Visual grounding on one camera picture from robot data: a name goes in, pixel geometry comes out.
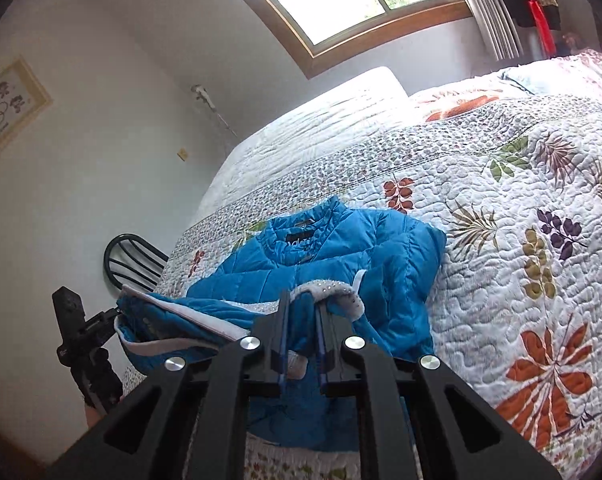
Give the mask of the blue puffer jacket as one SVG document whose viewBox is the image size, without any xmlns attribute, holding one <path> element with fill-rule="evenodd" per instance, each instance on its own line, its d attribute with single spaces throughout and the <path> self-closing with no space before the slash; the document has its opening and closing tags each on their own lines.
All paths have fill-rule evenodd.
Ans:
<svg viewBox="0 0 602 480">
<path fill-rule="evenodd" d="M 445 234 L 392 209 L 359 209 L 337 198 L 267 222 L 179 299 L 124 295 L 116 332 L 134 367 L 148 374 L 170 354 L 196 362 L 252 330 L 290 296 L 288 378 L 275 399 L 253 400 L 251 434 L 283 448 L 354 452 L 352 399 L 317 385 L 315 308 L 347 318 L 356 335 L 390 356 L 416 361 L 433 350 L 426 301 Z"/>
</svg>

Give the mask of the black metal chair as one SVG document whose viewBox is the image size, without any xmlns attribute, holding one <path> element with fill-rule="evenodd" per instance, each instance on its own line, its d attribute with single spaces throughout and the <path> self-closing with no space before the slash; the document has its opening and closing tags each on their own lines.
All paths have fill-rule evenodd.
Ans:
<svg viewBox="0 0 602 480">
<path fill-rule="evenodd" d="M 107 282 L 115 289 L 134 286 L 144 292 L 153 292 L 158 286 L 169 256 L 143 237 L 123 233 L 106 246 L 103 271 Z"/>
</svg>

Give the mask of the floral quilted bedspread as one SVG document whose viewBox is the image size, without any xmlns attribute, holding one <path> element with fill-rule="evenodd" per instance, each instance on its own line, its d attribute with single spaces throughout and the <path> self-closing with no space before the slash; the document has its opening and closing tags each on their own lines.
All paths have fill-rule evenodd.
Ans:
<svg viewBox="0 0 602 480">
<path fill-rule="evenodd" d="M 554 466 L 602 452 L 602 53 L 408 98 L 386 68 L 241 142 L 153 292 L 179 299 L 267 222 L 337 198 L 441 230 L 433 350 Z M 358 479 L 359 448 L 283 448 L 248 429 L 251 479 Z"/>
</svg>

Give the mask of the white grey curtain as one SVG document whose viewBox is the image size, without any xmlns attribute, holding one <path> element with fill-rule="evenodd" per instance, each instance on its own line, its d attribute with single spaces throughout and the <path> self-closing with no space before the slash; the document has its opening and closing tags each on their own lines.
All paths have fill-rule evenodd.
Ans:
<svg viewBox="0 0 602 480">
<path fill-rule="evenodd" d="M 521 58 L 523 48 L 517 27 L 504 0 L 465 0 L 471 11 L 486 50 L 495 61 Z"/>
</svg>

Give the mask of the wooden framed window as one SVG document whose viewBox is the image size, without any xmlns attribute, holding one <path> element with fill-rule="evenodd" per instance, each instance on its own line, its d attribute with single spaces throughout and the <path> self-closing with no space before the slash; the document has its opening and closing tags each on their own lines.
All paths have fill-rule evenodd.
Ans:
<svg viewBox="0 0 602 480">
<path fill-rule="evenodd" d="M 470 18 L 465 0 L 243 0 L 313 78 L 413 32 Z"/>
</svg>

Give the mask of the yellow wall socket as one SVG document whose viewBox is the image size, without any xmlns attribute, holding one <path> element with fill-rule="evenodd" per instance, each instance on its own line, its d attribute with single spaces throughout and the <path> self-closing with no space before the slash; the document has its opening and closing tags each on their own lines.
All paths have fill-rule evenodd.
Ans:
<svg viewBox="0 0 602 480">
<path fill-rule="evenodd" d="M 181 148 L 178 152 L 177 152 L 177 156 L 179 156 L 179 159 L 181 159 L 183 162 L 187 161 L 188 158 L 188 153 L 185 150 L 185 148 Z"/>
</svg>

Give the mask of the framed wall picture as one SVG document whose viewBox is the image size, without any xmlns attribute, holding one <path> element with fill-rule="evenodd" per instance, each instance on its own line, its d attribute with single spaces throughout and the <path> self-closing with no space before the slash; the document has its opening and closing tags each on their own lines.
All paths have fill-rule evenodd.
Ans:
<svg viewBox="0 0 602 480">
<path fill-rule="evenodd" d="M 22 56 L 5 67 L 0 73 L 0 155 L 52 103 Z"/>
</svg>

